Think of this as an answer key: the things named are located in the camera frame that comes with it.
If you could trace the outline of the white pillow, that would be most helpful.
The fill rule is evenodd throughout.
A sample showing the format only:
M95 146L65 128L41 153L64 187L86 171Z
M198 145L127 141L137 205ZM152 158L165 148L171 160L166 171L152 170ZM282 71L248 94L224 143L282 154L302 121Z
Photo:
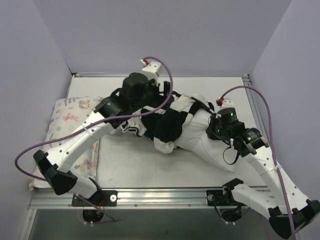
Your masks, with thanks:
M223 160L223 151L227 145L220 140L212 140L206 130L209 127L210 114L205 110L198 110L191 122L182 130L180 137L174 142L177 147L188 150L215 167L233 173L235 167Z

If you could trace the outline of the black white checkered pillowcase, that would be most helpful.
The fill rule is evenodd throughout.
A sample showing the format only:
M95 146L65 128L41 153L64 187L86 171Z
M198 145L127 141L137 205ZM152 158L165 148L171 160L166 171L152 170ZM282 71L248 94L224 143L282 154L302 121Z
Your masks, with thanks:
M175 141L182 135L184 127L191 123L199 110L212 114L214 105L199 93L191 95L172 92L173 102L166 109L147 115L132 117L120 126L122 133L134 133L153 141L157 151L170 154Z

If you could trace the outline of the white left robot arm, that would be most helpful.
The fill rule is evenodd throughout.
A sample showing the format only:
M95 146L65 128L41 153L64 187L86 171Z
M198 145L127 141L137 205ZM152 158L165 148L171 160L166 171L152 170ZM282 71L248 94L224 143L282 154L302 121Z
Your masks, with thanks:
M88 205L97 205L101 201L98 184L90 177L73 172L73 164L101 137L124 121L137 117L137 110L151 104L158 104L158 109L164 107L172 95L172 79L164 83L163 90L164 93L160 93L156 78L131 73L122 86L103 98L89 117L71 135L61 139L58 146L48 151L38 150L33 159L55 194L78 194Z

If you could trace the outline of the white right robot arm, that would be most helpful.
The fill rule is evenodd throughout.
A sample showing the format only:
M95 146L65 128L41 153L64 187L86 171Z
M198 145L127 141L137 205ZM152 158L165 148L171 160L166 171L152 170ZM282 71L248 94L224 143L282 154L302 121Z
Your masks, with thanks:
M272 197L249 187L234 178L222 188L222 200L232 205L244 204L264 216L272 229L283 239L310 224L320 213L320 202L309 199L293 183L287 173L274 162L272 149L267 139L256 128L247 128L238 120L236 109L221 106L210 116L206 130L209 138L216 138L229 145L249 163L262 178Z

